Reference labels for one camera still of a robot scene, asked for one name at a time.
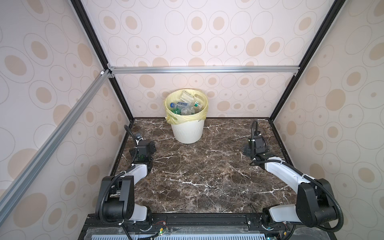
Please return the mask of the clear crushed bottle white cap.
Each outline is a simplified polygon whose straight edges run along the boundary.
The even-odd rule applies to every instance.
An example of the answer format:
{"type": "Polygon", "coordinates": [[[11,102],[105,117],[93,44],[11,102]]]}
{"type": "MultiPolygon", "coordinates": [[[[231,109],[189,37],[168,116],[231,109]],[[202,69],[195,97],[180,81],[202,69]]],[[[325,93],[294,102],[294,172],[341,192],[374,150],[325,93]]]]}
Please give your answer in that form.
{"type": "Polygon", "coordinates": [[[183,108],[181,109],[181,115],[182,116],[189,116],[189,115],[194,115],[195,114],[195,109],[194,108],[183,108]]]}

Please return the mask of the soda water bottle blue cap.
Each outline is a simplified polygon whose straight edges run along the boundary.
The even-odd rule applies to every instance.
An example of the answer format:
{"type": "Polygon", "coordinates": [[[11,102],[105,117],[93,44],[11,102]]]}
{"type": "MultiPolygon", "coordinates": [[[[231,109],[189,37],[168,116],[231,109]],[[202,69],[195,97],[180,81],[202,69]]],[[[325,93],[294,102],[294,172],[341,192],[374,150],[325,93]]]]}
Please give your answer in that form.
{"type": "Polygon", "coordinates": [[[184,108],[190,108],[191,104],[185,103],[185,102],[177,102],[177,103],[170,103],[170,107],[173,109],[184,109],[184,108]]]}

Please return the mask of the green bottle yellow cap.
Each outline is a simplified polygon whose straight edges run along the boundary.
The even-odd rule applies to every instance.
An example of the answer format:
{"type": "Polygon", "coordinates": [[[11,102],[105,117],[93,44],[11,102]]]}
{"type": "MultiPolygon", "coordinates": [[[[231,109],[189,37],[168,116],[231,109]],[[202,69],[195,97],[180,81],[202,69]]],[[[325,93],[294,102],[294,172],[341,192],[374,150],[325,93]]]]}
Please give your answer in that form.
{"type": "Polygon", "coordinates": [[[176,115],[181,115],[181,114],[182,114],[182,113],[181,113],[181,110],[178,109],[178,108],[176,108],[176,109],[172,109],[171,112],[174,113],[174,114],[176,114],[176,115]]]}

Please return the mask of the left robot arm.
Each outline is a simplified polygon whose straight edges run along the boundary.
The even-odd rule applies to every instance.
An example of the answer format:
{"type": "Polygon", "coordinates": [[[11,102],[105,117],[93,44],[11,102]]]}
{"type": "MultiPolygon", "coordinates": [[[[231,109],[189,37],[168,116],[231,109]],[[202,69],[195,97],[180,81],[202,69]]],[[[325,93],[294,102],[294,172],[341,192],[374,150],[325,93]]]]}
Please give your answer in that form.
{"type": "Polygon", "coordinates": [[[150,208],[135,203],[135,185],[144,179],[153,168],[155,142],[134,135],[128,126],[126,132],[135,146],[130,150],[132,162],[127,170],[115,176],[103,178],[95,207],[95,216],[105,224],[125,222],[152,222],[150,208]]]}

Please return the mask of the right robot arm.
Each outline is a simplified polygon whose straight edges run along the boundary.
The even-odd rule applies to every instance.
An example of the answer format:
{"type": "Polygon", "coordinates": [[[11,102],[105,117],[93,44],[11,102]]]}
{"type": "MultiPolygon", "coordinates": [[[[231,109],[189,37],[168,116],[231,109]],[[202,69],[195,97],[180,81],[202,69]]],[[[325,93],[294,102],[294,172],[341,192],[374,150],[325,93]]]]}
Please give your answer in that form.
{"type": "Polygon", "coordinates": [[[254,120],[243,154],[251,159],[250,166],[260,167],[278,177],[297,195],[295,204],[264,208],[261,214],[263,228],[271,231],[278,223],[290,223],[329,233],[340,231],[344,226],[344,214],[331,184],[325,179],[315,179],[304,174],[275,156],[269,150],[258,126],[258,121],[254,120]]]}

